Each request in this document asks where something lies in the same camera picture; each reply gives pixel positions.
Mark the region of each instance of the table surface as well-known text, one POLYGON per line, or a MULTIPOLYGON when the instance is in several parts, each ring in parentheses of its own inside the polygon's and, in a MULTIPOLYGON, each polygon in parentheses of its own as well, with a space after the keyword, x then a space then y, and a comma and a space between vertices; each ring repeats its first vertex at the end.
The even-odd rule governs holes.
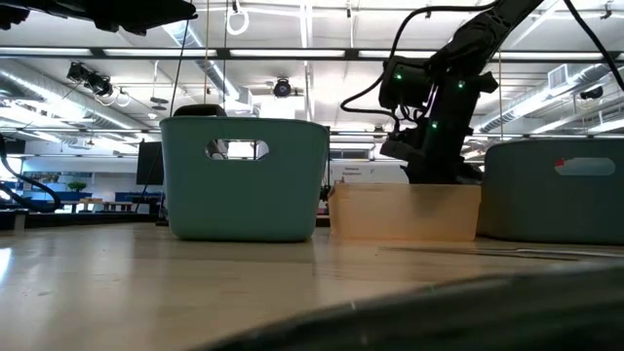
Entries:
POLYGON ((149 223, 0 238, 3 350, 177 350, 321 307, 569 261, 418 250, 619 248, 337 242, 182 242, 149 223))

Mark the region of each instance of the ceiling beam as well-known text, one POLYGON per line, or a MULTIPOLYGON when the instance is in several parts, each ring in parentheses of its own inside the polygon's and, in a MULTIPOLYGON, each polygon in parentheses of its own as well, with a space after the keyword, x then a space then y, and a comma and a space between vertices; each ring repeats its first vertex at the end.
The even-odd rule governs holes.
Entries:
MULTIPOLYGON (((356 48, 218 48, 208 49, 210 59, 216 60, 332 60, 384 61, 387 49, 356 48)), ((397 55, 413 59, 429 59, 435 49, 399 50, 397 55)), ((204 58, 206 49, 184 50, 182 60, 204 58)), ((609 53, 616 61, 624 61, 621 52, 609 53)), ((503 51, 503 63, 604 63, 599 52, 584 51, 503 51)), ((180 49, 172 48, 89 48, 89 47, 28 47, 0 46, 0 59, 121 59, 121 60, 179 60, 180 49)), ((498 54, 490 60, 498 63, 498 54)))

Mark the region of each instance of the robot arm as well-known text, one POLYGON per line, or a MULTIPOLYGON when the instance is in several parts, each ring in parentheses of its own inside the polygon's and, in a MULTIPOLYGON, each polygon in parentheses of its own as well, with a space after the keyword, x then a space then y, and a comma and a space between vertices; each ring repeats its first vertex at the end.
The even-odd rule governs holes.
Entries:
POLYGON ((409 162, 405 171, 410 183, 456 183, 469 169, 460 153, 472 134, 477 100, 498 88, 491 73, 480 74, 509 33, 542 1, 499 0, 462 25, 428 60, 394 56, 385 62, 380 105, 431 111, 428 119, 423 114, 416 120, 416 129, 395 131, 381 148, 381 153, 409 162))

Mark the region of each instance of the potted plant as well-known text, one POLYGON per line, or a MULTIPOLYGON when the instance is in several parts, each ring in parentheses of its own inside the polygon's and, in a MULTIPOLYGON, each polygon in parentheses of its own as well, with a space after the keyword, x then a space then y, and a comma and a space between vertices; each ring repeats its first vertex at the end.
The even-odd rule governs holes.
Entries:
POLYGON ((84 188, 87 187, 87 183, 82 181, 72 181, 67 184, 67 187, 75 192, 81 192, 84 188))

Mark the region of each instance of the ductwork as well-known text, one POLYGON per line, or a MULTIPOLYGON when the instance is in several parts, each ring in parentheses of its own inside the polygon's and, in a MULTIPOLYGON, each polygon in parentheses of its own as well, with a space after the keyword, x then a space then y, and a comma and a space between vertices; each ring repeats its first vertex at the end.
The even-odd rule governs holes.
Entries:
MULTIPOLYGON (((174 39, 175 43, 184 48, 203 49, 204 46, 200 42, 192 28, 186 30, 186 22, 180 21, 163 25, 165 31, 174 39), (186 32, 186 41, 184 41, 184 32, 186 32)), ((208 75, 211 84, 219 90, 219 103, 223 103, 224 96, 232 100, 238 100, 240 97, 239 90, 225 78, 223 71, 218 64, 212 60, 196 59, 195 64, 208 75)))
POLYGON ((44 100, 42 96, 21 87, 4 75, 0 75, 0 99, 44 100))
POLYGON ((496 110, 485 116, 484 123, 475 128, 478 133, 488 133, 503 123, 514 121, 556 101, 563 94, 578 93, 606 77, 610 69, 606 64, 564 64, 549 73, 548 82, 515 97, 503 107, 502 118, 496 110))
POLYGON ((46 102, 43 108, 65 119, 78 123, 102 124, 106 121, 109 126, 123 129, 150 129, 123 113, 95 103, 93 97, 71 91, 56 80, 15 60, 0 59, 0 79, 20 87, 27 96, 32 97, 30 100, 46 102))

